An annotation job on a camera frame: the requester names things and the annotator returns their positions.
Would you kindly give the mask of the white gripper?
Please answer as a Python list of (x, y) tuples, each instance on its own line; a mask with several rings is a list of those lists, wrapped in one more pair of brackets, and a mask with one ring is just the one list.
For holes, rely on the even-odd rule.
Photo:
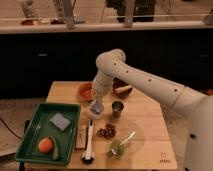
[(113, 78), (98, 73), (92, 82), (92, 91), (96, 99), (101, 99), (108, 94), (112, 88)]

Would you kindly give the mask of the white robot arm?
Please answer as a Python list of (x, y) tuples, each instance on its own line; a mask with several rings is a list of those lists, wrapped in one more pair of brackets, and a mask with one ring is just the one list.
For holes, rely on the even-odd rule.
[(125, 63), (121, 49), (100, 54), (93, 80), (93, 92), (103, 98), (118, 78), (147, 96), (189, 119), (185, 149), (185, 171), (213, 171), (213, 95), (205, 95), (185, 85), (133, 68)]

